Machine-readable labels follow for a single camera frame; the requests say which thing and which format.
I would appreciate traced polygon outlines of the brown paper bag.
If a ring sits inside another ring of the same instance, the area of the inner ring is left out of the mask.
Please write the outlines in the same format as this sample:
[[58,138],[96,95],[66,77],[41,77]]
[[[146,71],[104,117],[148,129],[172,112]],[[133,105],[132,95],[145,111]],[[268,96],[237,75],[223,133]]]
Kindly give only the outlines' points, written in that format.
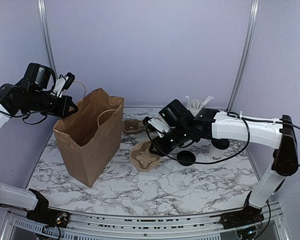
[[125,99],[95,89],[53,127],[67,172],[92,187],[120,147]]

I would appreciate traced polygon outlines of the white paper coffee cup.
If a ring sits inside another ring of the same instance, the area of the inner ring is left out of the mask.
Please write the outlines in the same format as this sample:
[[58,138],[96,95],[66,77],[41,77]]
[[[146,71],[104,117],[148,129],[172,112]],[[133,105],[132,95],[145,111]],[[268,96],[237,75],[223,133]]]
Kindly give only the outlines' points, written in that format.
[[219,149],[212,145],[209,150],[209,158],[213,162],[223,160],[225,158],[225,152],[225,149]]

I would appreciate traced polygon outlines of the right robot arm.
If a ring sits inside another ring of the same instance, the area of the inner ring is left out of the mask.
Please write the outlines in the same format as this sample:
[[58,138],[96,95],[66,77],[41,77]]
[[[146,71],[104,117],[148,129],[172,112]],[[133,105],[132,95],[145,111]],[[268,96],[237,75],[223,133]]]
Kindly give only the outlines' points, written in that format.
[[246,117],[234,112],[204,108],[193,115],[178,100],[174,99],[159,111],[160,118],[146,117],[146,130],[156,131],[158,136],[151,140],[149,152],[168,156],[176,147],[185,143],[206,140],[235,140],[247,144],[255,143],[274,150],[273,162],[248,194],[244,208],[237,219],[248,224],[257,216],[268,198],[280,188],[286,177],[295,174],[299,168],[298,148],[292,119]]

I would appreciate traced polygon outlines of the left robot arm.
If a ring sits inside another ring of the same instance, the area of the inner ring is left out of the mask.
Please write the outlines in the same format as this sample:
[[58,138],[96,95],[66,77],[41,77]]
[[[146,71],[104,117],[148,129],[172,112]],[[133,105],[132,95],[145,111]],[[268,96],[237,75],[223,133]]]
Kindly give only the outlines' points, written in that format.
[[[56,77],[52,68],[29,63],[20,81],[0,87],[0,129],[12,118],[25,121],[30,115],[41,114],[63,119],[77,113],[73,98],[64,94],[74,81],[70,72]],[[0,182],[0,207],[23,209],[27,219],[38,223],[62,228],[68,224],[69,213],[51,209],[47,198],[31,188]]]

